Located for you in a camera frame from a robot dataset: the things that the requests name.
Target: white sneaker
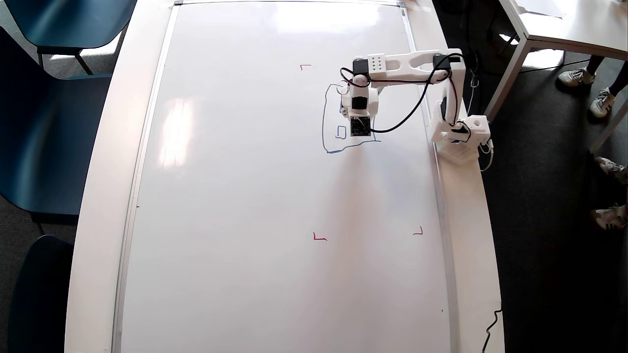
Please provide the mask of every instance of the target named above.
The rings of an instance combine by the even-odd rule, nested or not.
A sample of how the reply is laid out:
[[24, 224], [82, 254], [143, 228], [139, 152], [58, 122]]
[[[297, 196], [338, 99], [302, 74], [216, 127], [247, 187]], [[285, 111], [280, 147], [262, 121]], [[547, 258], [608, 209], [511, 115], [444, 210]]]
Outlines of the white sneaker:
[[606, 231], [616, 231], [623, 229], [628, 224], [628, 218], [626, 217], [626, 205], [622, 207], [611, 207], [605, 210], [593, 210], [591, 211], [591, 218]]
[[595, 157], [595, 162], [606, 175], [615, 177], [621, 184], [626, 185], [626, 167], [604, 157]]
[[577, 68], [574, 71], [565, 71], [558, 76], [558, 80], [567, 87], [591, 85], [595, 82], [595, 74], [587, 71], [586, 67]]
[[615, 96], [610, 94], [608, 88], [605, 88], [600, 91], [600, 94], [596, 99], [591, 102], [591, 106], [589, 106], [589, 110], [591, 114], [595, 117], [605, 117], [609, 112], [610, 108], [613, 106], [615, 102]]

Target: paper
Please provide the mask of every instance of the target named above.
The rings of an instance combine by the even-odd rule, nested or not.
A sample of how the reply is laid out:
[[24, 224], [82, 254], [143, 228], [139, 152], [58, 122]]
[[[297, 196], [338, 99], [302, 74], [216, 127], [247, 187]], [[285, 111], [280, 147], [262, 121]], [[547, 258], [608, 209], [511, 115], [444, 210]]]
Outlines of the paper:
[[529, 13], [544, 14], [562, 18], [565, 14], [556, 6], [554, 0], [514, 0], [519, 7], [524, 8]]

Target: black cable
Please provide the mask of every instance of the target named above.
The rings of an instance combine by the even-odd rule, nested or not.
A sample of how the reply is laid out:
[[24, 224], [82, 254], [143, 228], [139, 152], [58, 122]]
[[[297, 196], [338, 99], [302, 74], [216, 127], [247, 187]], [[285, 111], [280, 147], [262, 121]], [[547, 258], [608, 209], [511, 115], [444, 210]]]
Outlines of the black cable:
[[356, 86], [356, 87], [360, 87], [360, 88], [366, 88], [369, 86], [369, 84], [371, 83], [371, 78], [367, 75], [366, 77], [366, 84], [365, 85], [359, 85], [355, 82], [352, 82], [350, 79], [348, 79], [344, 73], [342, 73], [343, 71], [346, 71], [348, 73], [350, 73], [351, 75], [355, 76], [355, 74], [353, 73], [353, 71], [347, 69], [346, 67], [341, 67], [340, 68], [340, 76], [342, 77], [343, 80], [347, 81], [348, 84], [350, 84], [351, 86]]
[[484, 346], [482, 347], [482, 353], [484, 353], [484, 351], [486, 350], [486, 345], [487, 345], [487, 344], [489, 344], [490, 329], [491, 329], [493, 326], [495, 326], [495, 324], [497, 323], [497, 313], [500, 313], [500, 312], [502, 312], [502, 310], [501, 310], [501, 309], [499, 309], [499, 310], [495, 310], [495, 311], [493, 312], [493, 315], [495, 315], [495, 321], [493, 321], [493, 323], [492, 323], [490, 326], [488, 326], [488, 327], [486, 328], [486, 341], [484, 341]]
[[[371, 129], [371, 132], [373, 132], [373, 133], [381, 133], [381, 134], [383, 134], [383, 133], [389, 133], [389, 132], [391, 132], [392, 130], [395, 130], [396, 128], [398, 128], [398, 127], [400, 127], [401, 125], [403, 125], [403, 123], [404, 123], [404, 122], [406, 122], [406, 121], [407, 121], [407, 120], [408, 120], [408, 119], [412, 116], [412, 114], [414, 114], [414, 112], [417, 110], [417, 108], [419, 108], [419, 106], [421, 105], [421, 102], [423, 101], [423, 98], [425, 97], [425, 94], [426, 94], [426, 93], [427, 93], [427, 91], [428, 91], [428, 86], [430, 85], [430, 82], [431, 82], [431, 80], [432, 80], [432, 77], [434, 76], [434, 73], [436, 72], [437, 68], [438, 68], [438, 67], [440, 66], [440, 64], [442, 64], [442, 63], [443, 63], [443, 62], [444, 62], [447, 58], [450, 58], [450, 57], [461, 57], [461, 58], [464, 60], [464, 57], [462, 56], [462, 54], [459, 54], [459, 53], [451, 53], [451, 54], [447, 54], [447, 55], [445, 55], [443, 58], [441, 58], [441, 59], [440, 59], [440, 61], [439, 61], [438, 63], [436, 63], [436, 65], [434, 65], [434, 68], [433, 68], [433, 69], [432, 69], [432, 71], [430, 72], [430, 76], [428, 76], [428, 79], [426, 80], [426, 83], [427, 83], [427, 84], [425, 85], [425, 88], [423, 89], [423, 93], [421, 94], [421, 97], [419, 98], [419, 101], [416, 103], [416, 105], [414, 106], [414, 108], [412, 108], [412, 110], [410, 111], [410, 113], [409, 113], [409, 114], [408, 114], [405, 118], [403, 118], [403, 120], [402, 120], [402, 121], [399, 121], [399, 123], [398, 123], [398, 124], [396, 124], [395, 126], [393, 126], [393, 127], [389, 128], [389, 129], [386, 129], [386, 130], [375, 130], [375, 129]], [[456, 96], [457, 96], [457, 93], [456, 93], [456, 88], [455, 88], [455, 87], [453, 88], [453, 91], [454, 91], [454, 93], [455, 93], [455, 94], [456, 94]]]
[[444, 120], [445, 122], [447, 122], [447, 124], [448, 124], [449, 126], [453, 127], [454, 125], [456, 125], [456, 121], [458, 120], [458, 114], [459, 114], [460, 112], [458, 112], [458, 92], [456, 91], [456, 86], [453, 84], [453, 80], [452, 80], [452, 77], [451, 77], [451, 76], [449, 76], [449, 84], [450, 84], [450, 85], [452, 85], [452, 88], [453, 88], [453, 98], [455, 98], [455, 100], [456, 100], [456, 110], [455, 110], [455, 113], [454, 113], [454, 114], [456, 114], [456, 115], [453, 117], [453, 124], [450, 124], [449, 122], [447, 122], [447, 120], [445, 119], [445, 117], [444, 117], [444, 116], [443, 116], [443, 120]]
[[448, 1], [440, 1], [442, 4], [440, 7], [440, 10], [443, 11], [446, 14], [464, 14], [465, 12], [467, 12], [471, 6], [471, 0], [466, 0], [464, 1], [464, 3], [462, 4], [462, 9], [452, 9], [453, 6], [451, 6], [451, 4], [447, 4]]
[[356, 86], [356, 87], [362, 87], [362, 88], [366, 88], [369, 86], [369, 83], [371, 82], [399, 82], [399, 83], [404, 83], [404, 84], [426, 84], [427, 80], [373, 80], [371, 79], [369, 76], [366, 76], [366, 80], [367, 80], [367, 84], [366, 85], [359, 85], [355, 82], [352, 82], [351, 80], [353, 79], [353, 77], [351, 79], [348, 79], [344, 73], [342, 73], [343, 71], [346, 71], [348, 73], [350, 73], [351, 75], [353, 75], [355, 77], [355, 74], [353, 71], [349, 70], [346, 67], [341, 67], [340, 68], [340, 76], [342, 77], [343, 80], [347, 81], [348, 84], [352, 85], [352, 86]]
[[587, 61], [589, 61], [589, 59], [578, 60], [577, 62], [573, 62], [573, 63], [564, 63], [562, 65], [557, 65], [557, 66], [552, 66], [552, 67], [534, 68], [532, 70], [519, 71], [519, 73], [534, 72], [534, 71], [541, 71], [541, 70], [549, 70], [551, 68], [563, 67], [563, 66], [573, 65], [575, 63], [583, 63], [583, 62], [587, 62]]
[[469, 129], [469, 125], [467, 125], [466, 122], [464, 121], [460, 121], [464, 126], [467, 127], [467, 131], [469, 133], [469, 135], [467, 136], [467, 139], [465, 140], [465, 143], [469, 142], [469, 139], [471, 138], [471, 129]]
[[428, 83], [427, 80], [412, 81], [412, 80], [373, 80], [373, 79], [371, 79], [371, 82], [399, 82], [399, 83], [404, 83], [404, 84], [426, 84], [426, 83]]
[[[466, 0], [468, 1], [468, 6], [467, 6], [467, 10], [465, 12], [465, 41], [467, 42], [467, 50], [469, 52], [469, 54], [473, 54], [474, 56], [474, 62], [475, 62], [475, 67], [474, 68], [469, 68], [471, 70], [471, 81], [469, 82], [471, 88], [473, 90], [475, 90], [476, 88], [478, 89], [478, 99], [476, 101], [479, 102], [479, 107], [481, 109], [482, 107], [482, 87], [480, 86], [480, 74], [479, 74], [479, 68], [480, 68], [480, 60], [478, 59], [479, 54], [477, 53], [477, 50], [474, 50], [473, 46], [471, 45], [471, 37], [470, 37], [470, 31], [469, 31], [469, 26], [471, 23], [471, 10], [474, 7], [474, 2], [472, 0]], [[469, 104], [468, 104], [468, 112], [469, 113], [473, 113], [472, 110], [472, 105], [473, 101], [469, 100]]]

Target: blue chair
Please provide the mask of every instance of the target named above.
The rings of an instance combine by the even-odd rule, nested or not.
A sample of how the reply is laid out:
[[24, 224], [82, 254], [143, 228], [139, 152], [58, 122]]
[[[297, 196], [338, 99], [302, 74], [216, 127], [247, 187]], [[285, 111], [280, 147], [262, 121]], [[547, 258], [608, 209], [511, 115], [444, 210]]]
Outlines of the blue chair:
[[4, 0], [24, 37], [42, 54], [73, 55], [112, 41], [131, 19], [136, 0]]
[[110, 75], [59, 80], [0, 28], [0, 194], [37, 223], [76, 224]]
[[55, 236], [41, 236], [28, 250], [9, 309], [9, 353], [63, 353], [72, 252]]

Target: white desk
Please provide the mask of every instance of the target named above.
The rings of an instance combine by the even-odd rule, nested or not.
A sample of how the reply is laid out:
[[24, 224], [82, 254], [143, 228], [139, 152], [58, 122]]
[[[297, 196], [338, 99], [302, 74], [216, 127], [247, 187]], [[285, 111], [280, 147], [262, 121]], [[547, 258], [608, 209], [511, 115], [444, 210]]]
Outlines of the white desk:
[[554, 1], [564, 17], [527, 13], [515, 0], [499, 0], [519, 35], [519, 44], [486, 108], [489, 121], [495, 119], [526, 55], [533, 48], [627, 59], [626, 3], [619, 0]]
[[[66, 352], [110, 352], [114, 308], [138, 147], [171, 9], [139, 0], [122, 46], [96, 137], [78, 223], [68, 295]], [[446, 48], [429, 0], [408, 3], [417, 48]], [[428, 93], [435, 102], [438, 92]], [[477, 352], [501, 305], [494, 245], [477, 164], [440, 162], [458, 302], [460, 352]], [[500, 322], [488, 352], [503, 352]]]

